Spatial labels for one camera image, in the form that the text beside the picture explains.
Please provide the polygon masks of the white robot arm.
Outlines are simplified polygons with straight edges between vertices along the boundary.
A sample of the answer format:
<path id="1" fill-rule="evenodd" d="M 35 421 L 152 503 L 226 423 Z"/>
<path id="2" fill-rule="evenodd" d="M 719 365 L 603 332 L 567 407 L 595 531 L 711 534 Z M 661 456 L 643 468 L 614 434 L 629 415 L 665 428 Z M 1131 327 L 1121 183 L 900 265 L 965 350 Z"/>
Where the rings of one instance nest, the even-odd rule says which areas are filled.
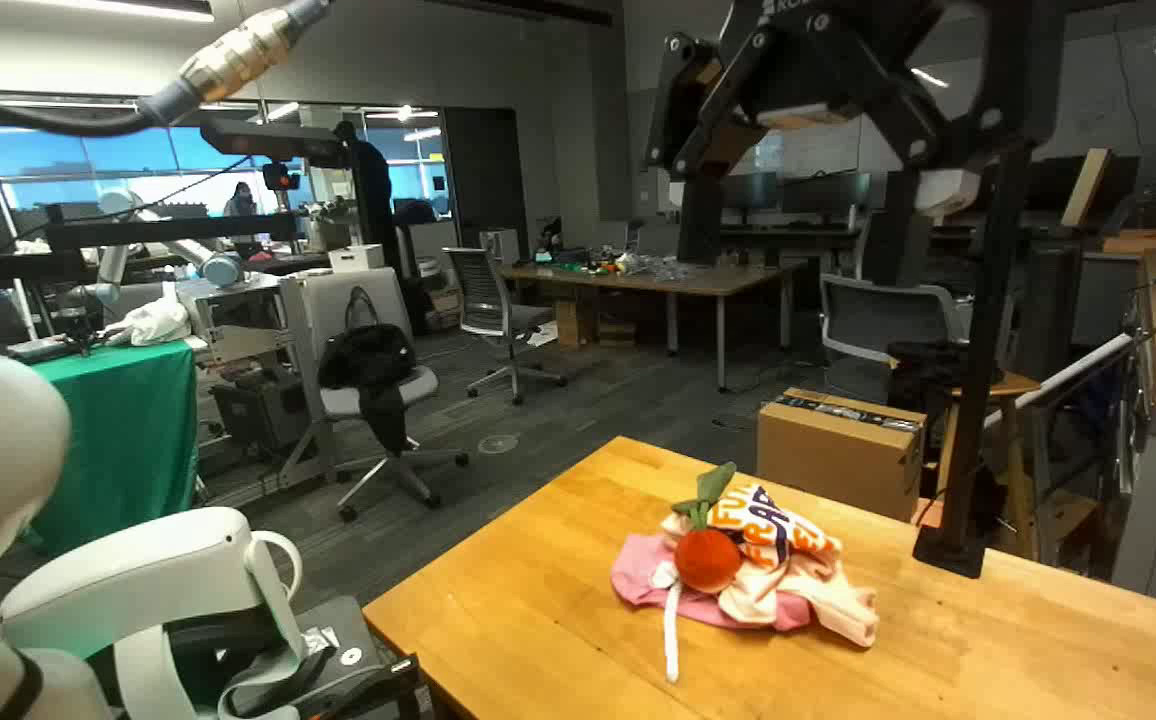
<path id="1" fill-rule="evenodd" d="M 29 365 L 0 354 L 0 557 L 59 481 L 73 415 Z M 293 613 L 299 546 L 236 508 L 194 508 L 73 546 L 0 600 L 0 720 L 421 720 L 415 663 L 343 663 L 331 627 Z M 202 707 L 168 627 L 252 617 L 272 648 Z"/>

